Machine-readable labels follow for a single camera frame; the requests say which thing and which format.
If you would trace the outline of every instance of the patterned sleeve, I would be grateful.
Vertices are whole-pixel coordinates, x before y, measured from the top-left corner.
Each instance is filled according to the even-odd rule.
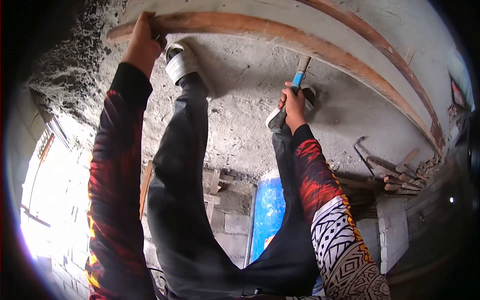
[[[143,114],[151,92],[147,77],[122,63],[100,116],[88,183],[91,300],[155,299],[139,218]]]
[[[334,300],[390,299],[385,278],[372,261],[322,148],[308,125],[291,142],[297,184],[325,295]]]

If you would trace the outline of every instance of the wood scrap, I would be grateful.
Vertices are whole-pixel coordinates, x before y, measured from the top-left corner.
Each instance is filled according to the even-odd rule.
[[[403,183],[403,181],[401,181],[400,179],[395,178],[393,176],[384,177],[384,182],[385,183],[397,183],[397,184],[402,184]]]
[[[206,177],[205,178],[206,180],[212,180],[213,174],[214,174],[214,172],[212,172],[212,171],[204,170],[202,175],[204,177]],[[225,174],[220,173],[220,180],[225,181],[225,182],[233,182],[234,177],[230,176],[230,175],[225,175]]]
[[[379,183],[375,181],[358,181],[347,178],[342,178],[336,176],[336,179],[340,184],[347,185],[352,188],[366,189],[366,190],[377,190],[379,188]]]
[[[417,172],[417,176],[422,179],[426,185],[429,185],[431,183],[431,180],[428,177],[425,177]]]
[[[220,204],[220,197],[215,196],[216,192],[218,191],[218,183],[220,182],[220,170],[214,170],[211,182],[212,183],[210,184],[210,191],[208,192],[208,194],[204,194],[204,201],[207,202],[206,212],[208,223],[212,223],[213,209],[215,207],[215,204]]]
[[[417,156],[418,153],[419,150],[417,148],[414,148],[405,156],[405,158],[402,160],[402,163],[404,165],[409,164],[415,158],[415,156]]]
[[[413,183],[408,183],[408,182],[402,183],[402,188],[409,189],[409,190],[414,190],[414,191],[421,191],[421,188],[419,188],[418,186],[416,186]]]
[[[398,178],[400,180],[403,180],[403,181],[406,181],[406,182],[409,182],[409,183],[412,183],[412,182],[415,181],[412,177],[410,177],[409,175],[407,175],[405,173],[400,174],[400,176]]]
[[[417,179],[414,182],[412,182],[412,184],[415,184],[415,185],[420,186],[420,187],[425,186],[425,183],[423,182],[423,179]]]
[[[426,170],[427,168],[428,168],[427,164],[424,163],[423,161],[419,163],[419,169]]]
[[[430,177],[430,176],[428,176],[428,175],[425,173],[424,170],[418,169],[418,170],[417,170],[417,177],[424,179],[425,177]]]
[[[398,189],[395,194],[397,195],[418,195],[420,191],[413,191],[409,189]]]
[[[145,169],[144,178],[140,186],[140,220],[144,215],[145,198],[147,197],[148,186],[150,185],[150,177],[152,176],[152,161],[149,160]]]
[[[394,194],[394,193],[382,193],[379,195],[379,197],[382,197],[382,198],[391,198],[391,199],[410,199],[410,198],[413,198],[413,197],[416,197],[416,195],[398,195],[398,194]]]
[[[432,167],[429,167],[427,168],[427,170],[425,171],[425,174],[428,175],[428,176],[431,176],[433,173],[435,173],[436,171],[440,170],[440,168],[442,167],[441,164],[437,164],[437,165],[434,165]]]
[[[393,176],[395,178],[400,177],[400,173],[395,171],[395,168],[388,166],[384,162],[376,159],[375,157],[372,157],[372,156],[367,157],[367,162],[372,166],[372,168],[379,170],[385,175]]]
[[[384,187],[386,191],[396,191],[398,189],[402,188],[401,184],[393,184],[393,183],[387,183]]]

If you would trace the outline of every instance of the blue panel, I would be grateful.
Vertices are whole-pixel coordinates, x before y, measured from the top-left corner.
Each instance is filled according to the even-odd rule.
[[[253,227],[252,260],[264,250],[265,240],[275,235],[282,225],[285,199],[280,178],[262,180],[258,184]]]

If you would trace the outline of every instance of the wooden post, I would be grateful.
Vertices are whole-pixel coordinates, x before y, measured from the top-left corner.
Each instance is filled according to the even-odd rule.
[[[152,161],[149,160],[147,164],[147,168],[145,169],[144,179],[142,180],[142,185],[140,187],[140,220],[142,220],[142,216],[144,215],[144,204],[145,198],[147,196],[147,189],[150,185],[150,177],[152,176]]]

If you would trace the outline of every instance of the metal rod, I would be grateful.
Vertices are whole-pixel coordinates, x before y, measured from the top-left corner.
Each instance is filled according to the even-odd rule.
[[[360,156],[360,159],[363,161],[363,163],[367,166],[368,168],[368,171],[370,171],[370,173],[372,174],[373,176],[373,179],[375,179],[375,174],[373,173],[372,171],[372,167],[370,167],[370,165],[367,163],[367,161],[365,159],[363,159],[363,156],[360,154],[360,151],[357,150],[357,144],[360,143],[361,141],[365,141],[366,137],[365,136],[361,136],[358,140],[356,140],[354,143],[353,143],[353,150],[355,150],[355,152],[357,152],[357,154]]]
[[[250,252],[252,251],[253,225],[255,224],[255,203],[257,202],[257,187],[252,189],[252,202],[250,203],[250,219],[248,220],[247,249],[245,249],[245,258],[243,267],[246,268],[250,262]]]

